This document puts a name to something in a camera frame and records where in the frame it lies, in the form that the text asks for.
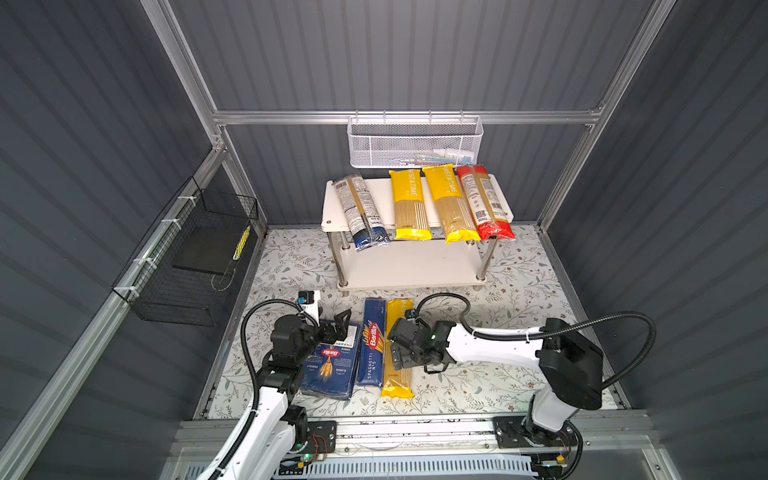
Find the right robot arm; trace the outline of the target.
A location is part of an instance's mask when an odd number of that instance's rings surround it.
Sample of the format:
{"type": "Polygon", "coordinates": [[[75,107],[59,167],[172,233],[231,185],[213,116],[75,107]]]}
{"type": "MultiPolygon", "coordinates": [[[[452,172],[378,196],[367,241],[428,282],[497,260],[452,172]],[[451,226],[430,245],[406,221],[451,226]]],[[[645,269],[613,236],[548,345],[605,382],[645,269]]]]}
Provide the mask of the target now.
{"type": "Polygon", "coordinates": [[[581,410],[602,407],[603,353],[566,322],[550,318],[524,330],[466,327],[453,321],[430,326],[420,318],[400,318],[387,339],[397,370],[485,362],[539,371],[545,385],[532,397],[526,417],[512,430],[534,445],[556,440],[581,410]]]}

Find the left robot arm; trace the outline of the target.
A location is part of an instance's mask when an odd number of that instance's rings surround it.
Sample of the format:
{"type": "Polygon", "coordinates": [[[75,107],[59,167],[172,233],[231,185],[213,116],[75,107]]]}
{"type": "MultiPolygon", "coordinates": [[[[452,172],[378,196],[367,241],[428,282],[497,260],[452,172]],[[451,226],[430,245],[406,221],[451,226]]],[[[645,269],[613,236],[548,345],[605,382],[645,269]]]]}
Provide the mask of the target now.
{"type": "Polygon", "coordinates": [[[317,319],[295,302],[276,304],[296,310],[278,318],[271,334],[272,349],[256,367],[243,349],[253,396],[232,433],[200,479],[270,479],[290,451],[307,441],[306,409],[291,404],[303,379],[303,363],[322,343],[347,337],[351,311],[333,319],[317,319]]]}

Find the red spaghetti bag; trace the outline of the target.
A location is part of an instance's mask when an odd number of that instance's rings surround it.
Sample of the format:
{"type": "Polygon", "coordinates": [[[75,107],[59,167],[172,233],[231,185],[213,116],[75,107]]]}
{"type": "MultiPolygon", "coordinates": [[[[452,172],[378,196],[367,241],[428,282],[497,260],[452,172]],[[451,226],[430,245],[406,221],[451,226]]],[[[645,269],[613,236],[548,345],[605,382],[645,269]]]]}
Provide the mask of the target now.
{"type": "Polygon", "coordinates": [[[457,175],[469,203],[472,218],[482,240],[515,240],[510,217],[483,166],[460,166],[457,175]]]}

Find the yellow Pastatime bag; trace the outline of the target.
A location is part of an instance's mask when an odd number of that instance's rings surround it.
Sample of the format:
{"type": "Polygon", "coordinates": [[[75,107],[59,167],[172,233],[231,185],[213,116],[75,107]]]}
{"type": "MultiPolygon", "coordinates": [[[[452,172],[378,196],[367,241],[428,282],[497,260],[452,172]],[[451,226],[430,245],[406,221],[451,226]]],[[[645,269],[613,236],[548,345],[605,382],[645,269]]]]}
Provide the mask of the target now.
{"type": "Polygon", "coordinates": [[[395,211],[395,239],[429,241],[432,232],[428,224],[421,172],[419,170],[390,171],[395,211]]]}
{"type": "Polygon", "coordinates": [[[469,205],[452,165],[429,166],[424,172],[447,244],[480,241],[469,205]]]}
{"type": "Polygon", "coordinates": [[[401,399],[411,399],[414,397],[411,389],[412,371],[410,369],[395,369],[395,362],[391,351],[392,342],[388,339],[388,335],[396,321],[404,318],[406,311],[412,309],[413,306],[414,301],[412,299],[398,299],[387,302],[382,397],[401,399]]]}

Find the wide blue Barilla pasta box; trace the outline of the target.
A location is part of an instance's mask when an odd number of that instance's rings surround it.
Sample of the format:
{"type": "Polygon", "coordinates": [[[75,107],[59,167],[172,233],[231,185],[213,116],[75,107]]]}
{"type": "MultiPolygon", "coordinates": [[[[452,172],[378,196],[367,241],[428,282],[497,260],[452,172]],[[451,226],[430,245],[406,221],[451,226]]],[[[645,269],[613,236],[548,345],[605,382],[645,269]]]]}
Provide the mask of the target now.
{"type": "Polygon", "coordinates": [[[351,325],[344,340],[319,344],[304,362],[300,391],[304,395],[349,400],[356,380],[361,343],[361,327],[351,325]]]}

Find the dark blue clear spaghetti bag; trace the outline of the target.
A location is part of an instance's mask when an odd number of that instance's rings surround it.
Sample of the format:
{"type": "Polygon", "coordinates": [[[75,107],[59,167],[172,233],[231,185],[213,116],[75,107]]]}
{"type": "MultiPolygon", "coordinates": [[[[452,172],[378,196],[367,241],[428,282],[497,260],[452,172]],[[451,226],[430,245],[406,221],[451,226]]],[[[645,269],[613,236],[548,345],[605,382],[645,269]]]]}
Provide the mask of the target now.
{"type": "Polygon", "coordinates": [[[336,180],[333,187],[340,200],[357,251],[390,242],[373,196],[360,174],[348,175],[336,180]]]}

